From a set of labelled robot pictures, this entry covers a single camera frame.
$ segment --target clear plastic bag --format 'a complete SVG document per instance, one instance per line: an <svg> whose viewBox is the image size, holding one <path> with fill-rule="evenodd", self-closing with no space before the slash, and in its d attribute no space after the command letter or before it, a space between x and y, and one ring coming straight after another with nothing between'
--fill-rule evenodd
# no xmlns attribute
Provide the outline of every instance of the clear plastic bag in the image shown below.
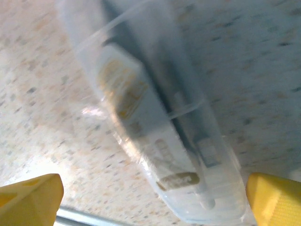
<svg viewBox="0 0 301 226"><path fill-rule="evenodd" d="M246 195L164 1L59 0L115 138L182 220L242 221Z"/></svg>

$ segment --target granite countertop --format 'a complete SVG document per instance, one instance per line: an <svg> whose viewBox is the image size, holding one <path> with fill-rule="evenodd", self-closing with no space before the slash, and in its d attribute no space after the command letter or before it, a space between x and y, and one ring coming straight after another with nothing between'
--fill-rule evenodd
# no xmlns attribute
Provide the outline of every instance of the granite countertop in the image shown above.
<svg viewBox="0 0 301 226"><path fill-rule="evenodd" d="M171 0L243 171L301 181L301 2ZM134 225L187 225L118 146L54 0L0 2L0 186L60 173L62 205Z"/></svg>

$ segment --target yellow label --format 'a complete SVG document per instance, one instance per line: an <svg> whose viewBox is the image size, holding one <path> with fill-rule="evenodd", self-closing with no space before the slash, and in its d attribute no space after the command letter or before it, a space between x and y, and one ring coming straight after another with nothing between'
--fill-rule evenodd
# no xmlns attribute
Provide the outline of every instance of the yellow label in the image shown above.
<svg viewBox="0 0 301 226"><path fill-rule="evenodd" d="M109 60L99 72L99 86L118 116L125 120L133 114L145 94L148 84L136 72L116 59Z"/></svg>
<svg viewBox="0 0 301 226"><path fill-rule="evenodd" d="M162 178L157 182L157 185L162 191L168 191L177 189L180 187L186 187L190 185L196 185L200 181L196 173L176 173Z"/></svg>

